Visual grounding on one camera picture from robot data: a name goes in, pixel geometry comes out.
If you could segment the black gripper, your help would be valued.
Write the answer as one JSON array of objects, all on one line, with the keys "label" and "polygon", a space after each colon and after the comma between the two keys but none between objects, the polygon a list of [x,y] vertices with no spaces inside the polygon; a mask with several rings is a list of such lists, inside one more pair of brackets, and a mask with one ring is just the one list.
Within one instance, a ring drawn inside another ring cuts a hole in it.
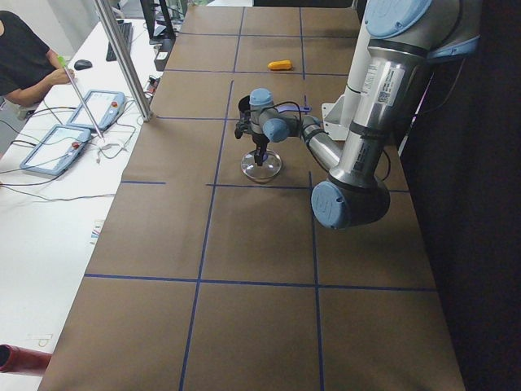
[{"label": "black gripper", "polygon": [[254,161],[258,166],[262,166],[264,163],[264,152],[267,150],[269,139],[264,134],[253,133],[252,141],[256,145]]}]

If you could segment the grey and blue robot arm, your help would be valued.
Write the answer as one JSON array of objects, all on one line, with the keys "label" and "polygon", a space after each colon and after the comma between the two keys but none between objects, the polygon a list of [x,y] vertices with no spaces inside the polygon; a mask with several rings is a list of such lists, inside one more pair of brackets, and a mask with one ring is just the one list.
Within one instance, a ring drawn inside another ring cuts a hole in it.
[{"label": "grey and blue robot arm", "polygon": [[369,1],[345,92],[322,118],[281,113],[269,90],[243,98],[237,136],[250,134],[262,165],[269,143],[300,138],[328,173],[312,191],[316,219],[344,229],[382,218],[389,192],[375,170],[399,121],[414,117],[432,64],[461,59],[479,41],[479,1]]}]

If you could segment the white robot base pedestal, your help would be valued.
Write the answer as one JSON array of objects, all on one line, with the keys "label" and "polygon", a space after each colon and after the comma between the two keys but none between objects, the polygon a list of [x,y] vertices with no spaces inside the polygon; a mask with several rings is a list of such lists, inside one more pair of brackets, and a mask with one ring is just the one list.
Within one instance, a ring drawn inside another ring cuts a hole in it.
[{"label": "white robot base pedestal", "polygon": [[367,49],[369,41],[366,23],[362,21],[345,90],[334,103],[322,104],[324,130],[335,141],[346,139],[348,127],[357,110],[371,60]]}]

